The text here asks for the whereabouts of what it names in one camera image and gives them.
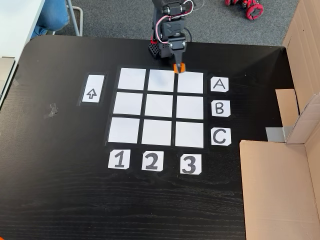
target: cardboard flap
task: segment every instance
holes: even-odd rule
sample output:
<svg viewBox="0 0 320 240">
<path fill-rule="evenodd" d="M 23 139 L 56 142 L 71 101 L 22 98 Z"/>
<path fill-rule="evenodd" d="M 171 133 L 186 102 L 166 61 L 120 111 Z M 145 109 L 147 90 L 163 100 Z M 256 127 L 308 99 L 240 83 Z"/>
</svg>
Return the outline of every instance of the cardboard flap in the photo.
<svg viewBox="0 0 320 240">
<path fill-rule="evenodd" d="M 295 90 L 276 89 L 275 93 L 278 100 L 282 126 L 293 127 L 299 116 Z"/>
<path fill-rule="evenodd" d="M 287 144 L 304 144 L 320 120 L 320 93 L 313 95 L 309 103 L 298 117 Z"/>
<path fill-rule="evenodd" d="M 241 141 L 247 240 L 319 240 L 320 223 L 303 144 Z"/>
<path fill-rule="evenodd" d="M 320 123 L 315 127 L 308 141 L 305 143 L 306 155 L 310 168 L 314 196 L 320 211 Z"/>
</svg>

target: white cable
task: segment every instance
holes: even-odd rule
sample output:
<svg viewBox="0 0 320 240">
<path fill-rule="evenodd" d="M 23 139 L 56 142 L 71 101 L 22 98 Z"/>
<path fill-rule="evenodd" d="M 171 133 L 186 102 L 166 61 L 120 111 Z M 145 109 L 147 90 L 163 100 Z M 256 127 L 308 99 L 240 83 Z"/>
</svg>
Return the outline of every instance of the white cable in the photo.
<svg viewBox="0 0 320 240">
<path fill-rule="evenodd" d="M 191 0 L 186 0 L 186 1 L 184 1 L 183 4 L 186 4 L 187 2 L 191 2 L 191 4 L 192 4 L 192 8 L 191 8 L 190 12 L 185 13 L 185 14 L 180 14 L 180 15 L 177 15 L 177 16 L 173 16 L 173 17 L 170 17 L 170 16 L 168 16 L 168 15 L 164 15 L 164 16 L 163 16 L 162 18 L 160 18 L 159 21 L 156 23 L 156 25 L 155 25 L 155 35 L 156 35 L 156 38 L 159 40 L 160 43 L 162 43 L 162 44 L 168 44 L 169 42 L 168 42 L 168 41 L 161 41 L 161 40 L 160 40 L 160 37 L 159 37 L 159 34 L 158 34 L 158 26 L 159 26 L 159 24 L 160 24 L 161 21 L 162 21 L 163 19 L 165 19 L 165 18 L 169 18 L 169 19 L 171 20 L 171 19 L 176 19 L 176 18 L 180 18 L 180 17 L 183 17 L 183 16 L 187 16 L 187 15 L 189 15 L 190 13 L 192 13 L 193 10 L 194 10 L 194 2 L 191 1 Z"/>
<path fill-rule="evenodd" d="M 187 2 L 191 2 L 191 4 L 192 4 L 192 8 L 191 8 L 190 12 L 185 13 L 185 14 L 180 14 L 180 15 L 177 15 L 177 16 L 173 16 L 172 19 L 176 19 L 176 18 L 180 18 L 180 17 L 183 17 L 183 16 L 187 16 L 187 15 L 189 15 L 190 13 L 193 12 L 193 10 L 194 10 L 194 2 L 191 1 L 191 0 L 186 0 L 186 1 L 184 1 L 183 4 L 186 4 Z"/>
<path fill-rule="evenodd" d="M 198 11 L 198 10 L 202 9 L 204 5 L 205 5 L 205 0 L 203 0 L 203 4 L 202 4 L 202 6 L 201 6 L 201 7 L 196 8 L 196 9 L 193 9 L 193 11 Z"/>
<path fill-rule="evenodd" d="M 168 41 L 161 41 L 160 40 L 160 37 L 159 37 L 159 34 L 158 34 L 158 26 L 159 24 L 161 23 L 161 21 L 165 18 L 170 18 L 170 16 L 168 15 L 164 15 L 162 18 L 159 19 L 159 21 L 156 23 L 155 25 L 155 35 L 156 35 L 156 38 L 159 40 L 160 43 L 162 44 L 168 44 L 169 42 Z"/>
</svg>

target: arrow card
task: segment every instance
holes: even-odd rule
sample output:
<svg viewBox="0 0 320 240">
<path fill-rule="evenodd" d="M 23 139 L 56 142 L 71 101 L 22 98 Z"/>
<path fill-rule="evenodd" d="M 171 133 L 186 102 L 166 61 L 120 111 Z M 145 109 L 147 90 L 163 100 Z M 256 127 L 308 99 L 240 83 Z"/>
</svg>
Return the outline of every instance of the arrow card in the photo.
<svg viewBox="0 0 320 240">
<path fill-rule="evenodd" d="M 89 75 L 86 81 L 82 102 L 99 103 L 104 80 L 104 75 Z"/>
</svg>

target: gray carpet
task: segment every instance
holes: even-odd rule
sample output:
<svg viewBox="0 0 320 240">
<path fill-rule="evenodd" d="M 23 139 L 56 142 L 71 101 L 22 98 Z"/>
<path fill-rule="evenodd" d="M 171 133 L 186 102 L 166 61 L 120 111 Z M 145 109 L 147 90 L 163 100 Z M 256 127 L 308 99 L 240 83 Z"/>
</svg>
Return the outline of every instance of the gray carpet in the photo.
<svg viewBox="0 0 320 240">
<path fill-rule="evenodd" d="M 194 42 L 268 46 L 282 45 L 298 3 L 261 0 L 264 14 L 250 21 L 240 4 L 225 6 L 224 0 L 195 0 L 195 9 L 204 1 L 201 9 L 187 16 L 186 27 Z M 152 0 L 72 0 L 72 4 L 83 9 L 84 36 L 150 39 Z M 75 35 L 72 24 L 57 34 Z"/>
</svg>

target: orange gripper tip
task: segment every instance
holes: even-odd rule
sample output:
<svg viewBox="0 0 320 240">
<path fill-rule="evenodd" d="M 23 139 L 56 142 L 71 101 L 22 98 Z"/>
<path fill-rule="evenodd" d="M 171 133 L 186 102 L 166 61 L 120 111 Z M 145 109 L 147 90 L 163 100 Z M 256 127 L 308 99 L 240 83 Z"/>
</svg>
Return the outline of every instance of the orange gripper tip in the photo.
<svg viewBox="0 0 320 240">
<path fill-rule="evenodd" d="M 186 65 L 184 63 L 181 63 L 181 69 L 180 72 L 178 71 L 178 67 L 177 64 L 173 65 L 173 71 L 175 74 L 182 74 L 186 71 Z"/>
</svg>

